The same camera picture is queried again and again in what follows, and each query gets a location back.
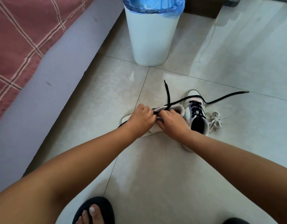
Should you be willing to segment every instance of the white sneaker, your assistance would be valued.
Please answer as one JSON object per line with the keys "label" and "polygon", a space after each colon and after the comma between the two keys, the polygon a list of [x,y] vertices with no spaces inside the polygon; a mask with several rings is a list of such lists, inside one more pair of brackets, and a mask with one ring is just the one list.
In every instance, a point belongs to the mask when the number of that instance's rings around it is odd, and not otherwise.
{"label": "white sneaker", "polygon": [[[184,94],[184,97],[200,95],[197,90],[189,90]],[[188,98],[182,102],[185,109],[184,119],[186,120],[188,126],[193,130],[197,131],[203,135],[209,135],[209,123],[206,119],[206,114],[204,111],[204,101],[201,98]]]}
{"label": "white sneaker", "polygon": [[[154,113],[158,113],[160,112],[161,110],[164,110],[166,109],[167,106],[161,106],[159,108],[156,108],[154,109]],[[175,110],[177,113],[179,113],[181,116],[184,117],[185,115],[185,109],[183,108],[182,105],[172,105],[169,110]],[[119,124],[122,125],[123,123],[125,123],[129,118],[130,118],[131,114],[129,115],[126,115],[124,117],[121,118],[121,120],[119,121]],[[147,132],[145,133],[142,137],[146,137],[146,136],[150,136],[152,134],[155,134],[155,133],[158,133],[158,132],[161,132],[162,130],[160,129],[160,127],[158,126],[157,123],[155,123],[152,128]]]}

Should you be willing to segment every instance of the hand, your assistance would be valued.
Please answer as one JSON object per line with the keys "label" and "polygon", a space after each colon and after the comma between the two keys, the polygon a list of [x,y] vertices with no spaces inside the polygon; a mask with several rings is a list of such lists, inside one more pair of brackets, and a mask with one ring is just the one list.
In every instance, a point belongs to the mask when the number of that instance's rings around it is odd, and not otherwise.
{"label": "hand", "polygon": [[124,125],[132,130],[136,138],[139,138],[148,132],[155,122],[154,110],[150,109],[149,106],[139,104]]}
{"label": "hand", "polygon": [[192,131],[183,117],[173,109],[161,110],[159,116],[163,118],[164,123],[157,121],[158,126],[179,143],[182,143],[182,139]]}

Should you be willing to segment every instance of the garbage bag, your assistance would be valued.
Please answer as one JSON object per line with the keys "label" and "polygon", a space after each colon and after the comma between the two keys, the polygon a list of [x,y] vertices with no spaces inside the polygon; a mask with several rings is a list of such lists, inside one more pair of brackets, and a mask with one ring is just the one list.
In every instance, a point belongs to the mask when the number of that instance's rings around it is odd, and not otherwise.
{"label": "garbage bag", "polygon": [[185,7],[185,0],[123,0],[123,3],[131,12],[168,18],[177,18]]}

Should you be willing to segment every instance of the brown furniture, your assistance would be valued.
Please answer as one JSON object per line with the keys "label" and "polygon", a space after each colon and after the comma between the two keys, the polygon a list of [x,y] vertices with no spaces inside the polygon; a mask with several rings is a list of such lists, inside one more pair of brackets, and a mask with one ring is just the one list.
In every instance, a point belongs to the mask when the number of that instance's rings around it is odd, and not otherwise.
{"label": "brown furniture", "polygon": [[186,0],[184,12],[215,19],[226,0]]}

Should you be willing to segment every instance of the floor tile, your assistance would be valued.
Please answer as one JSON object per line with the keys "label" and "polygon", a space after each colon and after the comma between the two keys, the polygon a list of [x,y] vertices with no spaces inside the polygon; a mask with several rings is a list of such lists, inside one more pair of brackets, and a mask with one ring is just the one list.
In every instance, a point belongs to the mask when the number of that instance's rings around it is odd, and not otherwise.
{"label": "floor tile", "polygon": [[[164,80],[171,101],[189,89],[198,90],[206,101],[238,91],[151,67],[138,103],[166,104]],[[210,137],[287,167],[287,101],[250,92],[206,107],[214,110],[227,118]],[[250,223],[275,223],[210,165],[164,133],[140,138],[118,156],[105,196],[114,207],[116,223],[211,224],[234,216]]]}
{"label": "floor tile", "polygon": [[187,17],[157,68],[287,100],[287,3],[242,0],[213,23]]}
{"label": "floor tile", "polygon": [[[148,67],[97,55],[49,132],[27,172],[66,150],[118,127],[135,108]],[[57,223],[70,223],[78,207],[104,194],[115,160],[63,210]]]}
{"label": "floor tile", "polygon": [[125,11],[119,16],[98,53],[135,63]]}

